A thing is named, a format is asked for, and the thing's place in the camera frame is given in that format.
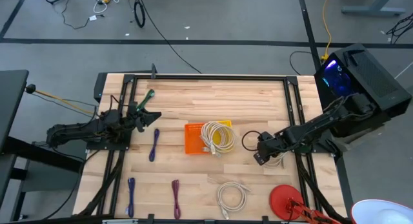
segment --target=black cable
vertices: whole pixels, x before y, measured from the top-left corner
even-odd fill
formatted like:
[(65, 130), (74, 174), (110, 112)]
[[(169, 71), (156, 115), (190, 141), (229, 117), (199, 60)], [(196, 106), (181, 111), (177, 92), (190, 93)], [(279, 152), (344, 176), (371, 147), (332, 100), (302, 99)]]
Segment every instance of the black cable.
[(41, 99), (44, 99), (45, 101), (55, 103), (55, 104), (59, 105), (60, 107), (67, 108), (67, 109), (69, 109), (69, 110), (71, 110), (71, 111), (73, 111), (73, 112), (77, 112), (78, 114), (85, 115), (86, 117), (92, 117), (92, 116), (89, 116), (89, 115), (84, 114), (84, 113), (82, 113), (82, 112), (79, 112), (79, 111), (77, 111), (77, 110), (74, 110), (73, 108), (69, 108), (69, 107), (66, 107), (66, 106), (64, 106), (64, 105), (62, 105), (62, 104), (59, 104), (59, 103), (57, 103), (57, 102), (55, 102), (55, 101), (52, 101), (52, 100), (43, 98), (43, 97), (41, 97), (41, 96), (39, 96), (39, 95), (36, 95), (36, 94), (31, 94), (31, 95), (32, 95), (32, 96), (37, 96), (37, 97), (39, 97), (39, 98), (41, 98)]
[[(408, 23), (405, 24), (405, 25), (403, 25), (403, 26), (401, 26), (401, 27), (399, 27), (399, 25), (401, 25), (401, 24), (403, 24), (403, 23), (405, 23), (405, 22), (408, 22)], [(397, 24), (395, 24), (395, 25), (393, 26), (393, 28), (391, 28), (389, 31), (387, 31), (386, 35), (389, 35), (389, 34), (392, 35), (392, 38), (390, 39), (390, 44), (396, 44), (396, 42), (399, 40), (399, 38), (400, 38), (405, 32), (407, 32), (408, 30), (410, 30), (411, 28), (413, 28), (413, 13), (412, 13), (410, 16), (408, 16), (408, 17), (406, 17), (406, 18), (398, 21)]]
[[(141, 9), (142, 23), (140, 22), (139, 18), (137, 17), (137, 14), (136, 14), (136, 6), (137, 6), (137, 5), (139, 5), (139, 8)], [(145, 11), (143, 10), (143, 6), (142, 6), (142, 3), (141, 3), (140, 0), (135, 0), (135, 3), (134, 3), (134, 15), (135, 15), (136, 24), (137, 24), (140, 28), (143, 28), (144, 25), (145, 25), (146, 16), (145, 16)]]
[(83, 101), (76, 101), (76, 100), (72, 100), (72, 99), (62, 99), (63, 101), (71, 101), (71, 102), (76, 102), (76, 103), (80, 103), (80, 104), (84, 104), (84, 105), (89, 105), (91, 107), (96, 107), (96, 105), (90, 104), (90, 103), (86, 103)]
[(297, 75), (301, 76), (301, 74), (298, 73), (298, 71), (294, 68), (294, 66), (292, 66), (291, 57), (292, 57), (295, 53), (307, 53), (307, 54), (311, 54), (311, 55), (313, 55), (313, 56), (316, 56), (317, 58), (318, 58), (318, 56), (315, 55), (315, 54), (313, 54), (313, 53), (311, 53), (311, 52), (305, 52), (305, 51), (302, 51), (302, 50), (296, 50), (296, 51), (294, 51), (294, 52), (292, 52), (292, 53), (290, 54), (290, 66), (291, 66), (291, 68), (297, 73)]
[(259, 134), (259, 135), (261, 136), (261, 133), (258, 132), (257, 130), (250, 130), (250, 131), (248, 131), (247, 133), (244, 134), (243, 138), (241, 139), (241, 144), (242, 144), (243, 148), (245, 148), (245, 150), (248, 150), (248, 151), (257, 151), (257, 149), (248, 149), (248, 148), (244, 145), (244, 138), (245, 138), (245, 136), (247, 136), (247, 134), (249, 134), (249, 133), (257, 133), (257, 134)]
[(61, 12), (61, 15), (62, 15), (62, 17), (63, 17), (63, 24), (65, 24), (66, 26), (72, 27), (74, 30), (78, 30), (78, 29), (80, 29), (80, 28), (86, 27), (86, 25), (89, 23), (89, 17), (88, 17), (88, 19), (86, 20), (86, 23), (85, 23), (83, 26), (74, 27), (74, 26), (72, 26), (71, 24), (66, 23), (66, 17), (65, 17), (65, 15), (64, 15), (64, 12), (66, 12), (66, 10), (67, 10), (67, 4), (68, 4), (68, 3), (69, 3), (69, 0), (66, 0), (65, 9)]
[(150, 22), (153, 24), (153, 26), (155, 27), (156, 31), (159, 33), (160, 36), (162, 36), (162, 38), (166, 41), (166, 43), (168, 43), (169, 47), (175, 52), (175, 54), (182, 59), (182, 61), (184, 61), (188, 66), (190, 66), (192, 69), (194, 69), (195, 71), (199, 72), (200, 74), (202, 74), (202, 72), (200, 72), (198, 69), (196, 69), (194, 66), (192, 66), (190, 63), (188, 63), (188, 61), (186, 61), (185, 59), (183, 59), (177, 52), (176, 50), (172, 47), (172, 45), (169, 43), (169, 41), (165, 38), (165, 36), (161, 33), (161, 31), (159, 31), (159, 29), (157, 28), (157, 26), (155, 25), (154, 21), (152, 20), (152, 18), (150, 17), (148, 10), (146, 9), (145, 3), (143, 2), (143, 0), (140, 0), (142, 2), (142, 6), (143, 9), (145, 10), (146, 14), (148, 15), (148, 18), (150, 20)]
[(70, 155), (70, 154), (62, 153), (62, 152), (60, 152), (60, 151), (58, 151), (58, 150), (56, 150), (56, 149), (54, 149), (54, 148), (52, 148), (52, 150), (55, 151), (56, 153), (60, 154), (60, 155), (63, 155), (63, 156), (68, 156), (68, 157), (80, 159), (80, 160), (82, 161), (82, 165), (81, 165), (80, 168), (79, 168), (79, 175), (78, 175), (78, 177), (77, 177), (77, 179), (76, 179), (75, 185), (73, 186), (72, 190), (70, 191), (69, 196), (66, 198), (66, 200), (62, 203), (62, 205), (61, 205), (59, 208), (57, 208), (53, 213), (51, 213), (51, 214), (48, 215), (47, 217), (43, 218), (43, 220), (46, 220), (46, 219), (51, 218), (53, 215), (55, 215), (57, 212), (59, 212), (59, 211), (63, 208), (64, 205), (66, 205), (66, 203), (68, 202), (68, 200), (69, 200), (70, 197), (72, 196), (74, 190), (76, 189), (76, 185), (77, 185), (77, 183), (79, 182), (79, 179), (80, 179), (80, 177), (81, 177), (81, 172), (83, 171), (83, 168), (85, 167), (87, 161), (88, 161), (90, 158), (92, 158), (94, 155), (96, 155), (96, 154), (100, 151), (100, 150), (96, 150), (93, 154), (91, 154), (91, 155), (89, 156), (89, 158), (87, 158), (86, 160), (84, 160), (84, 159), (82, 159), (82, 158), (80, 158), (80, 157), (77, 157), (77, 156), (73, 156), (73, 155)]

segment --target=wooden table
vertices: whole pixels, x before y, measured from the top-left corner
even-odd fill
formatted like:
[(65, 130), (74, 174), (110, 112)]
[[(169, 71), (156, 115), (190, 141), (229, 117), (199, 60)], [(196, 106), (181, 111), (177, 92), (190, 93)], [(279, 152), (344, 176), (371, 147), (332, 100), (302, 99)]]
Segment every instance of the wooden table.
[[(123, 74), (108, 74), (99, 111), (109, 109), (110, 95), (119, 97)], [(305, 119), (322, 113), (317, 87), (312, 76), (298, 76), (299, 91)], [(126, 152), (115, 217), (127, 218), (129, 202), (127, 179), (136, 179), (134, 195), (135, 218), (155, 214), (156, 219), (174, 218), (171, 181), (179, 179), (181, 219), (224, 219), (216, 203), (216, 190), (227, 181), (237, 181), (248, 188), (247, 204), (241, 212), (230, 213), (231, 220), (279, 220), (268, 205), (271, 190), (282, 184), (299, 190), (296, 160), (289, 153), (283, 165), (270, 169), (259, 166), (251, 152), (241, 146), (241, 136), (249, 130), (275, 133), (289, 126), (283, 83), (279, 81), (234, 80), (172, 80), (140, 79), (136, 101), (143, 100), (149, 89), (156, 91), (146, 105), (148, 111), (162, 112), (144, 133), (134, 131), (130, 149)], [(238, 136), (233, 151), (220, 158), (211, 155), (189, 156), (184, 153), (184, 125), (213, 120), (231, 120)], [(154, 129), (160, 137), (154, 162), (148, 154), (154, 141)], [(256, 145), (257, 136), (246, 137), (246, 145)], [(107, 151), (100, 151), (86, 165), (77, 193), (74, 214), (83, 210), (102, 183)], [(313, 154), (314, 168), (320, 190), (341, 215), (347, 216), (334, 159), (329, 154)], [(311, 207), (312, 193), (307, 187)], [(110, 203), (109, 188), (105, 211)], [(238, 203), (236, 190), (225, 193), (229, 205)]]

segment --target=concrete floor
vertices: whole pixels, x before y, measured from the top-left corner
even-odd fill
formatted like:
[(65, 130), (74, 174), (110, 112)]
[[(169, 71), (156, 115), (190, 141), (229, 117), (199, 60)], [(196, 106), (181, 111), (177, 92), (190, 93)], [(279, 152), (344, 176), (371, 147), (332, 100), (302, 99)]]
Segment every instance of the concrete floor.
[[(0, 0), (0, 26), (19, 0)], [(327, 42), (321, 11), (324, 0), (305, 0), (316, 42)], [(343, 5), (369, 4), (373, 0), (330, 0), (327, 22), (335, 43), (387, 43), (381, 34), (404, 18), (356, 17), (343, 15)], [(25, 0), (6, 39), (161, 39), (150, 21), (143, 29), (132, 21), (127, 0), (110, 3), (105, 17), (89, 22), (86, 28), (72, 30), (63, 24), (60, 12), (65, 1), (49, 5), (45, 0)], [(174, 40), (260, 40), (307, 42), (298, 0), (144, 0), (156, 25), (168, 39)], [(413, 0), (390, 0), (389, 5), (413, 12)], [(83, 25), (93, 15), (94, 0), (70, 0), (66, 22)], [(413, 44), (413, 31), (399, 43)], [(295, 50), (308, 47), (252, 45), (175, 45), (183, 58), (203, 73), (213, 74), (294, 74), (288, 57)], [(370, 49), (380, 63), (397, 75), (413, 60), (412, 47), (406, 49)], [(318, 48), (320, 55), (324, 49)], [(167, 45), (82, 45), (82, 44), (15, 44), (0, 43), (0, 70), (27, 69), (29, 83), (38, 89), (68, 99), (94, 102), (92, 92), (98, 72), (148, 70), (155, 63), (159, 72), (195, 73)], [(295, 68), (313, 74), (310, 55), (296, 54)], [(405, 88), (413, 86), (413, 68), (399, 77)], [(347, 174), (354, 201), (367, 198), (388, 199), (413, 207), (411, 184), (413, 148), (409, 134), (413, 110), (389, 122), (381, 134), (364, 145), (345, 153)], [(56, 123), (86, 121), (87, 117), (51, 105), (25, 94), (17, 112), (11, 136), (27, 142), (42, 141), (46, 129)], [(63, 149), (67, 153), (74, 148)], [(66, 183), (59, 191), (29, 192), (23, 214), (41, 219), (53, 212), (67, 197)], [(18, 181), (11, 181), (4, 203), (14, 201)], [(72, 213), (73, 195), (55, 217)], [(10, 219), (10, 210), (0, 210), (0, 222)]]

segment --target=white lamp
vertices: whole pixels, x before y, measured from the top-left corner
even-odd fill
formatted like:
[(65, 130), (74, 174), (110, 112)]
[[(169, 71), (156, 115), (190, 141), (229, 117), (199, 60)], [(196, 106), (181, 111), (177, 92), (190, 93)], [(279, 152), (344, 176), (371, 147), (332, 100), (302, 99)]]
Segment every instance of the white lamp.
[(353, 205), (356, 224), (413, 224), (413, 210), (403, 205), (379, 199), (367, 199)]

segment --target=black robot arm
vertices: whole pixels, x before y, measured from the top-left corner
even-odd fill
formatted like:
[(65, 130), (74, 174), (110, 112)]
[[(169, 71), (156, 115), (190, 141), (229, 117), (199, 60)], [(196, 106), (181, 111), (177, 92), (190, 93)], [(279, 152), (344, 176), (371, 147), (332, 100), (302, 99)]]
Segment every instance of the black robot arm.
[(54, 125), (47, 130), (46, 143), (50, 147), (57, 147), (70, 140), (100, 141), (102, 138), (111, 143), (118, 143), (123, 139), (125, 132), (135, 128), (143, 132), (143, 127), (149, 126), (159, 117), (160, 112), (148, 112), (144, 108), (127, 112), (125, 117), (117, 110), (108, 110), (99, 118), (93, 117), (87, 123)]
[(317, 141), (327, 129), (343, 121), (358, 121), (369, 118), (376, 109), (364, 94), (352, 94), (333, 101), (324, 114), (306, 122), (284, 128), (274, 135), (263, 132), (258, 137), (257, 152), (254, 158), (258, 164), (263, 165), (270, 157), (276, 157), (282, 152), (295, 150)]

